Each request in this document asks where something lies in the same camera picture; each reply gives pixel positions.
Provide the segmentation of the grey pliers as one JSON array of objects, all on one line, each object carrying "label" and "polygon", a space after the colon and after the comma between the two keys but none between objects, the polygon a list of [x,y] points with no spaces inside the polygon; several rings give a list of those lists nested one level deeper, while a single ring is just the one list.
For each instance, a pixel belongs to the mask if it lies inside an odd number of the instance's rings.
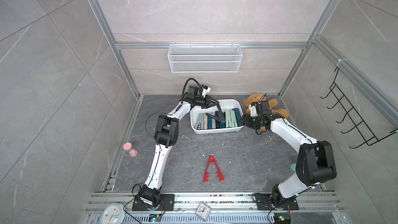
[{"label": "grey pliers", "polygon": [[203,130],[204,127],[204,123],[203,123],[203,119],[204,119],[204,114],[200,113],[197,119],[197,124],[196,124],[196,129],[197,130]]},{"label": "grey pliers", "polygon": [[216,120],[215,120],[215,119],[212,119],[211,128],[212,128],[212,129],[215,129],[215,128],[216,128]]}]

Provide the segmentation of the beige wooden pliers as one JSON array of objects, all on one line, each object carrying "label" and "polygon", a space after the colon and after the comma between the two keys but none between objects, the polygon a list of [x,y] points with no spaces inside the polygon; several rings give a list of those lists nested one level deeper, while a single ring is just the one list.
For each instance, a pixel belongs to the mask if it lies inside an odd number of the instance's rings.
[{"label": "beige wooden pliers", "polygon": [[207,130],[208,129],[208,116],[205,113],[203,117],[204,117],[204,119],[203,119],[203,123],[204,123],[203,129]]}]

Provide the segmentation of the light green pliers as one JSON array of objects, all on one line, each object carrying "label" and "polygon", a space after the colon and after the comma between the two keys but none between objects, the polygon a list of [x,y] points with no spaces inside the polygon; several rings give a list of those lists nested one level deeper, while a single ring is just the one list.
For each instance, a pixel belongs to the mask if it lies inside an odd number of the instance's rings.
[{"label": "light green pliers", "polygon": [[231,128],[232,127],[231,111],[226,110],[224,114],[225,114],[225,119],[226,119],[225,126],[226,126],[226,128]]},{"label": "light green pliers", "polygon": [[230,111],[230,116],[231,116],[231,124],[230,124],[230,127],[231,127],[231,128],[238,127],[238,123],[237,123],[237,119],[236,119],[235,110],[231,110],[231,111]]}]

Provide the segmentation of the dark teal pliers floor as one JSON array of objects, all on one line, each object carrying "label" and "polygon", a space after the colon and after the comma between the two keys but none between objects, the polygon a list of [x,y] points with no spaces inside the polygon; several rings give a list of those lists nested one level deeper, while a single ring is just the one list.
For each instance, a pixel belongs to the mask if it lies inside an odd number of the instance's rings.
[{"label": "dark teal pliers floor", "polygon": [[240,110],[238,108],[234,108],[233,111],[235,113],[237,126],[241,127],[242,124],[241,124],[241,113],[240,113]]}]

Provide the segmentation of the red pliers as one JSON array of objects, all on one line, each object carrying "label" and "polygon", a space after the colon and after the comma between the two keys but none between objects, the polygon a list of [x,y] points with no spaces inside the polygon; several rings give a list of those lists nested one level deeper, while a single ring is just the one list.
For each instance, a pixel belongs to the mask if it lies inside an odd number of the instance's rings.
[{"label": "red pliers", "polygon": [[209,178],[213,174],[217,175],[219,181],[225,180],[224,175],[221,172],[217,161],[215,160],[213,155],[210,155],[204,172],[203,182],[209,182]]}]

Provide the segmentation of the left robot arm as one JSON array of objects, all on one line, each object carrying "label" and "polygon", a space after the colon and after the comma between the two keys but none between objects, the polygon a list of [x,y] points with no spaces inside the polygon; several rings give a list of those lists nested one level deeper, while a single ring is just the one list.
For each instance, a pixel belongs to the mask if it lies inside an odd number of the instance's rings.
[{"label": "left robot arm", "polygon": [[205,107],[208,103],[208,86],[190,86],[183,92],[182,99],[168,114],[160,113],[153,138],[155,153],[149,175],[135,196],[135,200],[150,210],[161,203],[162,178],[169,153],[178,140],[179,122],[194,107]]}]

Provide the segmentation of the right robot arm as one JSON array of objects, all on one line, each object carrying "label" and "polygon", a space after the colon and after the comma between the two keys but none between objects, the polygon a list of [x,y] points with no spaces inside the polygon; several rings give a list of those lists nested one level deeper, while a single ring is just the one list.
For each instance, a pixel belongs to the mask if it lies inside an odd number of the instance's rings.
[{"label": "right robot arm", "polygon": [[297,152],[295,173],[273,187],[270,203],[282,209],[315,185],[336,178],[333,148],[328,141],[318,141],[293,126],[282,114],[273,112],[268,101],[252,102],[249,113],[239,121],[256,131],[265,128],[283,138]]}]

